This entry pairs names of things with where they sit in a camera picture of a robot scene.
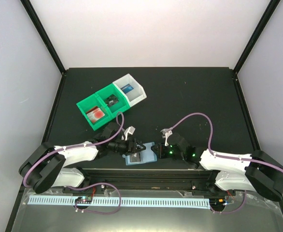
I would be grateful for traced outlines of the blue card holder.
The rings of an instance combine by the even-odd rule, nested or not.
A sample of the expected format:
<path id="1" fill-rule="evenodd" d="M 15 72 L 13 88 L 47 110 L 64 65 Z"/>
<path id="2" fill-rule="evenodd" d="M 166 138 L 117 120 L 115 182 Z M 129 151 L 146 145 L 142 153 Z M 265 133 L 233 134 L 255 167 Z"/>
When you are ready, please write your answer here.
<path id="1" fill-rule="evenodd" d="M 126 166 L 130 165 L 139 165 L 139 164 L 145 164 L 145 163 L 151 163 L 151 162 L 156 162 L 157 161 L 157 156 L 156 154 L 151 150 L 151 146 L 155 145 L 154 142 L 150 143 L 145 143 L 146 149 L 140 153 L 141 155 L 141 162 L 136 162 L 136 163 L 131 163 L 129 160 L 129 156 L 122 155 L 122 157 L 126 161 Z"/>

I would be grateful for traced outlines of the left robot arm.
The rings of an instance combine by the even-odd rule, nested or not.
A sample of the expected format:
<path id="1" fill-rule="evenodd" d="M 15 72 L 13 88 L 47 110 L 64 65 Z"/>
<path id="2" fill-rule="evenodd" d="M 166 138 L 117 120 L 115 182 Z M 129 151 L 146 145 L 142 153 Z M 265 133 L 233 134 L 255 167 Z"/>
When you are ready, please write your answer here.
<path id="1" fill-rule="evenodd" d="M 85 193 L 91 182 L 76 164 L 101 159 L 110 152 L 125 156 L 140 154 L 146 147 L 133 137 L 134 131 L 133 126 L 123 129 L 112 122 L 102 133 L 79 144 L 42 143 L 19 168 L 23 185 L 37 194 L 54 187 L 68 187 Z"/>

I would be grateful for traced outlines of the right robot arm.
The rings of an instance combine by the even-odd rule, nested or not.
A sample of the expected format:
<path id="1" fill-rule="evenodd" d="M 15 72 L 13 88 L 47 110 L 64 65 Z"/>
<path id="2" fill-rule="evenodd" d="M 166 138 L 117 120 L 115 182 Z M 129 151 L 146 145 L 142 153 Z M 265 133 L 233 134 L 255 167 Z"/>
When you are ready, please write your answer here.
<path id="1" fill-rule="evenodd" d="M 194 170 L 215 171 L 206 183 L 207 191 L 254 191 L 262 197 L 279 202 L 283 197 L 283 166 L 262 150 L 249 154 L 231 154 L 193 146 L 179 134 L 170 135 L 151 150 L 160 159 L 182 160 Z"/>

